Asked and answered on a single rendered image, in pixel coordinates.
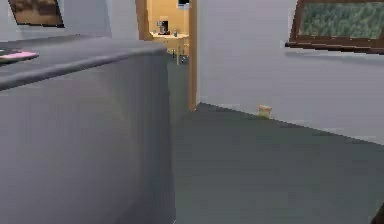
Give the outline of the light wooden table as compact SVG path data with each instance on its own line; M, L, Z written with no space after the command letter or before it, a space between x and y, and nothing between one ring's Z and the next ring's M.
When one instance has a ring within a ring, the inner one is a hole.
M171 34L161 35L159 33L151 33L153 40L164 43L167 49L170 49L172 55L176 58L176 64L179 65L182 60L185 41L189 38L188 34Z

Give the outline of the grey coffee machine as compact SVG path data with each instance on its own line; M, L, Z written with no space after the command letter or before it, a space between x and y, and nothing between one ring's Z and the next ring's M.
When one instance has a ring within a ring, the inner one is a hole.
M170 34L167 21L158 21L157 26L159 27L159 35L169 35Z

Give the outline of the grey cabinet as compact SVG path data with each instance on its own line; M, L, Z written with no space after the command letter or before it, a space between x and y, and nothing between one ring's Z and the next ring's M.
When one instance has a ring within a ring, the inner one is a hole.
M19 40L0 66L0 224L174 224L167 52Z

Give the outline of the pink flat phone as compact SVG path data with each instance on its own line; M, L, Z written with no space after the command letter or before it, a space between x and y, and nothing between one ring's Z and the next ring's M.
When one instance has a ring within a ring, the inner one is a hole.
M1 50L0 63L13 63L38 57L37 53L17 50Z

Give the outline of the brown framed picture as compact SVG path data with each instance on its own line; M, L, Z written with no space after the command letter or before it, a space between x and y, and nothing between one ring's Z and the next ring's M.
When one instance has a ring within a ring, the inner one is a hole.
M8 0L17 25L64 28L57 0Z

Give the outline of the brown wooden door frame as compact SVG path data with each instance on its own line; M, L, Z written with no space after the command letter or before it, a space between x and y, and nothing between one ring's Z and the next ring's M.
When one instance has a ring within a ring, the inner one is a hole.
M197 106L197 2L198 0L135 0L139 39L154 41L151 33L159 33L158 21L167 21L170 34L177 30L188 34L188 108L195 111Z

